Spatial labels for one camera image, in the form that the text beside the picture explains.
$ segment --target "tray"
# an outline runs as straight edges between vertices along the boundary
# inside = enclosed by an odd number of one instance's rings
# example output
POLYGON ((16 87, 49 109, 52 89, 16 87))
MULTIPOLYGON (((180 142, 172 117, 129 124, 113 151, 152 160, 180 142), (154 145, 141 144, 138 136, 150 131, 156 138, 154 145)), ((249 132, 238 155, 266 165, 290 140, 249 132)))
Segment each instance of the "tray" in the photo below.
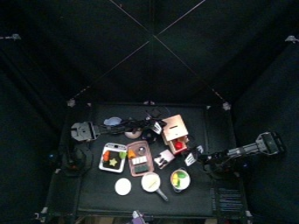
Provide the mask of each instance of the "tray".
POLYGON ((137 141, 125 147, 128 151, 132 150, 134 152, 134 158, 128 159, 130 174, 133 177, 144 176, 154 170, 148 143, 146 141, 137 141))
POLYGON ((126 152, 126 147, 118 143, 106 143, 104 146, 102 154, 98 161, 98 169, 109 172, 121 172, 124 170, 126 158, 118 157, 118 152, 126 152), (109 165, 109 161, 104 162, 102 156, 109 151, 109 159, 114 159, 114 165, 109 165))

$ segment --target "pan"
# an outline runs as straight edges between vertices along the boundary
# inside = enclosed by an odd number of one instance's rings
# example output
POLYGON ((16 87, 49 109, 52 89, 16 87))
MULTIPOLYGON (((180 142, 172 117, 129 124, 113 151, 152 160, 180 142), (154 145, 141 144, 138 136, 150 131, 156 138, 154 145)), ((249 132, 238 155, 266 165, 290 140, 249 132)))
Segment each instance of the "pan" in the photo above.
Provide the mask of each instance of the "pan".
POLYGON ((161 189, 158 188, 161 184, 161 180, 158 175, 154 172, 148 172, 141 179, 141 186, 144 190, 149 193, 157 192, 162 199, 168 201, 168 198, 165 197, 161 189))

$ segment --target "green vegetable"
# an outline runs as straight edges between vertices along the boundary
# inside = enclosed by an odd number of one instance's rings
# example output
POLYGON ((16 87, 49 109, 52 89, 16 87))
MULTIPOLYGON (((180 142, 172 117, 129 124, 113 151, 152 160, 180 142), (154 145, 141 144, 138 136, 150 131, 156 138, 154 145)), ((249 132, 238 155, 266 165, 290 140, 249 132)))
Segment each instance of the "green vegetable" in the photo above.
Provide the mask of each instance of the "green vegetable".
POLYGON ((177 176, 178 176, 178 179, 184 179, 186 177, 185 173, 181 171, 177 172, 177 176))
POLYGON ((120 152, 118 152, 118 157, 120 157, 121 159, 124 159, 124 158, 126 157, 126 153, 125 153, 124 151, 120 151, 120 152))

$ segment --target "white plate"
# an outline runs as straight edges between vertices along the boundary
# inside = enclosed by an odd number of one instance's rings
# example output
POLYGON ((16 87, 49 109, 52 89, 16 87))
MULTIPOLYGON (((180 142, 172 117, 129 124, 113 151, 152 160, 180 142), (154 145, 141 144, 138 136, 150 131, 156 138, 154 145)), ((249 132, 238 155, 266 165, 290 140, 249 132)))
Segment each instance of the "white plate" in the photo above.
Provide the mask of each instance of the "white plate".
POLYGON ((130 182, 126 178, 121 178, 117 182, 116 182, 116 193, 118 195, 126 195, 130 191, 130 182))

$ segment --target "bowl of food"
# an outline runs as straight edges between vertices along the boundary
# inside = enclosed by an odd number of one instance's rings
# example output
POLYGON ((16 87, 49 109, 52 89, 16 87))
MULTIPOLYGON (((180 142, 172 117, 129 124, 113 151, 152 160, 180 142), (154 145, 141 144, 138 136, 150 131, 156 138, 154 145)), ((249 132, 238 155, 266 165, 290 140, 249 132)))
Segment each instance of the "bowl of food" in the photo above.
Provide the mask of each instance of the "bowl of food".
POLYGON ((170 176, 172 189, 178 193, 190 184, 190 176, 184 168, 172 172, 170 176))

